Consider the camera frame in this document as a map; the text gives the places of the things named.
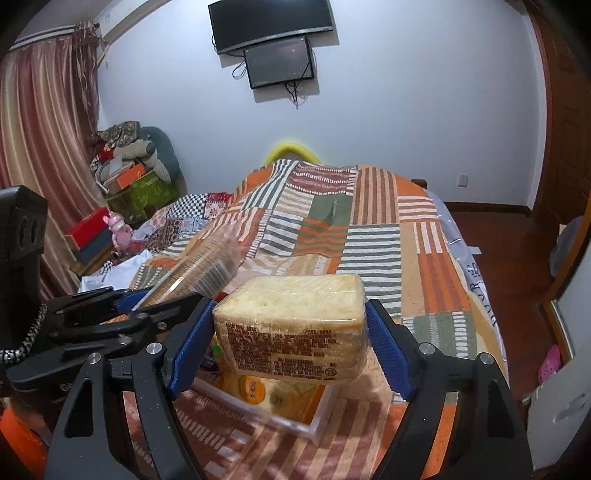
barcode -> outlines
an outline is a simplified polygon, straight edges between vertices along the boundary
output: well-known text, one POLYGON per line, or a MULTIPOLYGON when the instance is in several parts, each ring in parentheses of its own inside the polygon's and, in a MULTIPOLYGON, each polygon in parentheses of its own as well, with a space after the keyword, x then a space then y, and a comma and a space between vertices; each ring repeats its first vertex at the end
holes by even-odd
POLYGON ((230 280, 230 272, 226 269, 224 263, 218 260, 189 290, 212 299, 228 280, 230 280))

power socket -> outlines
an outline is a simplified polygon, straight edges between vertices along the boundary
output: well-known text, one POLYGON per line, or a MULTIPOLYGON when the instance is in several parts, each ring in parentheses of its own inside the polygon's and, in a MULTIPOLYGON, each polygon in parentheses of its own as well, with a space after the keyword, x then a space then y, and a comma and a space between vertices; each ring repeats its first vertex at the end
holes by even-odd
POLYGON ((467 187, 468 186, 468 175, 465 173, 460 173, 457 176, 457 186, 458 187, 467 187))

stuffed animal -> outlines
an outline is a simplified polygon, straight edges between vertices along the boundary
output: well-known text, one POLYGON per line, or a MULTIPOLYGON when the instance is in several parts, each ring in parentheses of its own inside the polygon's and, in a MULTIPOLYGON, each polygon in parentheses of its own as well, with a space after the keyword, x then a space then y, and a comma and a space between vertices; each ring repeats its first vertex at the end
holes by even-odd
POLYGON ((108 225, 113 233, 113 245, 118 253, 125 255, 131 243, 131 236, 134 230, 125 223, 120 213, 109 212, 109 216, 104 216, 103 221, 108 225))

striped blanket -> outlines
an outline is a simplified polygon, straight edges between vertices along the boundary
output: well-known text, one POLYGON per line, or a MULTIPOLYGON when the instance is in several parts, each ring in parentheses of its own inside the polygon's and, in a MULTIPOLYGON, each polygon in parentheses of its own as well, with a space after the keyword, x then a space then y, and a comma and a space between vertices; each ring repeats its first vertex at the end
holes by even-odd
MULTIPOLYGON (((250 174, 185 249, 232 226, 244 261, 228 293, 255 275, 357 273, 369 299, 394 321, 447 355, 501 351, 482 303, 447 250, 433 201, 412 182, 371 166, 333 168, 278 160, 250 174)), ((151 462, 132 397, 134 448, 151 462)), ((455 398, 445 406, 425 474, 441 465, 455 398)), ((404 414, 372 351, 363 373, 343 387, 320 446, 254 423, 188 390, 176 408, 210 480, 369 478, 404 414)))

wall-mounted tv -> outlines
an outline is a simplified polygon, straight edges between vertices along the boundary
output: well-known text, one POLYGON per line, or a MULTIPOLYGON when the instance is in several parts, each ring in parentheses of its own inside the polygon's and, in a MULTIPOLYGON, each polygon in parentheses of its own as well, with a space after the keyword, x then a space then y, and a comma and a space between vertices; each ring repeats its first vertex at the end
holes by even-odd
POLYGON ((209 5, 218 54, 334 29, 327 0, 220 0, 209 5))

